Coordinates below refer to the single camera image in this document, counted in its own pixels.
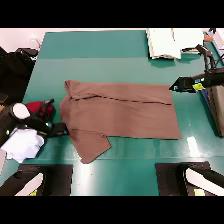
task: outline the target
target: brown towel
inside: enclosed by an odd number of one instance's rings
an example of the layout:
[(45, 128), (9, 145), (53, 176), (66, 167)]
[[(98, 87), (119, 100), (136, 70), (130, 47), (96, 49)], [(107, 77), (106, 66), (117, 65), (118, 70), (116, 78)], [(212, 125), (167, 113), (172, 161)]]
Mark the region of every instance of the brown towel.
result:
[(62, 121), (83, 163), (111, 146), (107, 136), (181, 138), (168, 85), (65, 81)]

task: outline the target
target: teal tabletop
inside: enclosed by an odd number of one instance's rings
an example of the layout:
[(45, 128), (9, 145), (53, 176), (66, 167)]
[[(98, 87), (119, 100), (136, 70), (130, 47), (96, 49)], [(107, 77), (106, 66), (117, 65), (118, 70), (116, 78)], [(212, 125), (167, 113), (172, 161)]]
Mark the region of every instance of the teal tabletop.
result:
[[(212, 44), (207, 47), (217, 52)], [(132, 82), (172, 85), (180, 76), (204, 71), (203, 57), (149, 59), (145, 31), (46, 33), (24, 103), (55, 99), (53, 121), (60, 122), (64, 81)], [(224, 174), (224, 140), (217, 136), (209, 109), (198, 92), (172, 93), (180, 140), (109, 137), (112, 148), (82, 164), (68, 136), (48, 139), (27, 164), (73, 164), (71, 195), (159, 195), (155, 163), (209, 161)], [(18, 167), (6, 161), (0, 185)]]

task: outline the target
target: yellow label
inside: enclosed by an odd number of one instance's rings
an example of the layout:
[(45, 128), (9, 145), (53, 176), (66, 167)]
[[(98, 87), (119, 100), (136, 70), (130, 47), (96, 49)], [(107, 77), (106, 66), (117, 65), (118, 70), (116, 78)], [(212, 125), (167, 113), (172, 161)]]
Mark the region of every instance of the yellow label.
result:
[(205, 196), (205, 192), (202, 189), (194, 189), (195, 196)]
[(30, 193), (29, 196), (37, 196), (37, 190), (35, 190), (32, 193)]
[(203, 86), (201, 83), (194, 84), (194, 85), (193, 85), (193, 88), (194, 88), (195, 90), (202, 90), (202, 89), (205, 89), (204, 86)]

